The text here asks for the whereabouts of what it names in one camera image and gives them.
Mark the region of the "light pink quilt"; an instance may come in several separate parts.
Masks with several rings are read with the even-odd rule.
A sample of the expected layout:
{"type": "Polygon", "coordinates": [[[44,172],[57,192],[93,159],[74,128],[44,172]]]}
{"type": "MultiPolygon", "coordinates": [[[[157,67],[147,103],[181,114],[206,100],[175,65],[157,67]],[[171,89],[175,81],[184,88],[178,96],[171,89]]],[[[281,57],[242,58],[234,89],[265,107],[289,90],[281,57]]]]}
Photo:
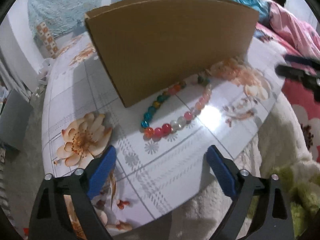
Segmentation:
{"type": "Polygon", "coordinates": [[[307,22],[275,2],[270,2],[270,25],[274,32],[303,56],[319,59],[319,35],[307,22]]]}

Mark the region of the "pink floral blanket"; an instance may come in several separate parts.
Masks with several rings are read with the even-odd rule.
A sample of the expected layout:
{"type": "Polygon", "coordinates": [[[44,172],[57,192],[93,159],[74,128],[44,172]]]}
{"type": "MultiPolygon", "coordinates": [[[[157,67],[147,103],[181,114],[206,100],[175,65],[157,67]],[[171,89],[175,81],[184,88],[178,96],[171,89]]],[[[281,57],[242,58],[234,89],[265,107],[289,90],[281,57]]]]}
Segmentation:
{"type": "MultiPolygon", "coordinates": [[[[290,54],[308,56],[283,38],[260,23],[257,23],[256,38],[272,46],[281,55],[290,54]]],[[[291,104],[302,128],[307,149],[312,153],[313,160],[319,161],[319,103],[314,102],[313,93],[297,81],[286,79],[282,92],[291,104]]]]}

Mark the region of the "grey storage bin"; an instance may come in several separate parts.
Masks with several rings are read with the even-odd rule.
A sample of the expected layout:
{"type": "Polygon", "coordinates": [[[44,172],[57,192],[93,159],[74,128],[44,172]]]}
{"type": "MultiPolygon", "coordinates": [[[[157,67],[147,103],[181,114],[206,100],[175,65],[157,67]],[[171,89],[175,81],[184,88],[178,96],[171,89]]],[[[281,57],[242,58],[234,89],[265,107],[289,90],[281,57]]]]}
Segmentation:
{"type": "Polygon", "coordinates": [[[21,151],[28,126],[29,117],[33,111],[16,90],[11,90],[1,113],[1,142],[4,145],[21,151]]]}

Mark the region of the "floral patterned board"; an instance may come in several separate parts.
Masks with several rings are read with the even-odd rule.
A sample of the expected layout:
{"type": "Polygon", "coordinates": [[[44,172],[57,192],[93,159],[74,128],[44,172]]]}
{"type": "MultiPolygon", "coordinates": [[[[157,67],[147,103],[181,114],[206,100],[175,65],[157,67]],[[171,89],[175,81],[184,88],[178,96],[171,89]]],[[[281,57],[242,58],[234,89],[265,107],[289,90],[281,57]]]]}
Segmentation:
{"type": "Polygon", "coordinates": [[[254,38],[244,60],[194,75],[126,108],[84,33],[50,64],[42,115],[44,171],[70,175],[111,145],[111,179],[93,199],[114,235],[166,215],[213,179],[203,156],[215,145],[235,159],[271,111],[283,55],[254,38]]]}

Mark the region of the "brown cardboard box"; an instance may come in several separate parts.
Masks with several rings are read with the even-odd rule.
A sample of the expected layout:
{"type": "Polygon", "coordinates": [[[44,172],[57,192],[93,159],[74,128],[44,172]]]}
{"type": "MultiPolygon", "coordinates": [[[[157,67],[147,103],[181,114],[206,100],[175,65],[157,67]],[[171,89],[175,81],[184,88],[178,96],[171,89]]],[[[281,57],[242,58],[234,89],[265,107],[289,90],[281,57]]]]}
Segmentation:
{"type": "Polygon", "coordinates": [[[123,105],[214,63],[243,55],[259,13],[230,0],[123,0],[85,13],[85,25],[123,105]]]}

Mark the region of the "teal floral hanging cloth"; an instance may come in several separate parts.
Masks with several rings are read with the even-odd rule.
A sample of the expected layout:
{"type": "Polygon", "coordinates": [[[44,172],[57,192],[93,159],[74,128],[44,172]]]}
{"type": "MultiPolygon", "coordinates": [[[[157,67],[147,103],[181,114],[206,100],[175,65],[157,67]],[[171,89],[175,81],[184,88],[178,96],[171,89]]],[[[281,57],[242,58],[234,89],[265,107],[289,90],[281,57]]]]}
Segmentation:
{"type": "Polygon", "coordinates": [[[103,0],[27,0],[28,25],[42,57],[49,57],[37,26],[44,22],[53,38],[71,33],[84,25],[84,14],[101,6],[103,0]]]}

